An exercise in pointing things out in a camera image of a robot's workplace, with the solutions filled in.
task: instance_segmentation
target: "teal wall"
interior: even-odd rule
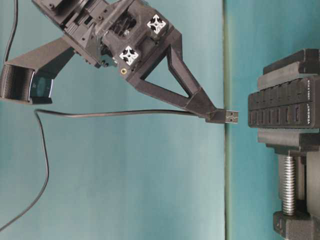
[[[30,0],[19,2],[12,57],[62,35]],[[187,65],[222,107],[222,1],[149,2],[183,33]],[[2,51],[12,13],[13,1],[1,1]],[[152,77],[177,89],[164,64]],[[57,77],[53,101],[45,108],[71,113],[171,108],[136,92],[116,69],[95,69],[79,56]],[[41,117],[51,166],[47,190],[0,239],[224,239],[223,125],[167,115]],[[0,102],[0,225],[31,202],[44,177],[33,108]]]
[[[227,106],[240,111],[227,129],[227,233],[229,240],[281,239],[272,215],[281,209],[272,149],[248,128],[248,95],[263,67],[303,48],[320,48],[320,1],[225,0]]]

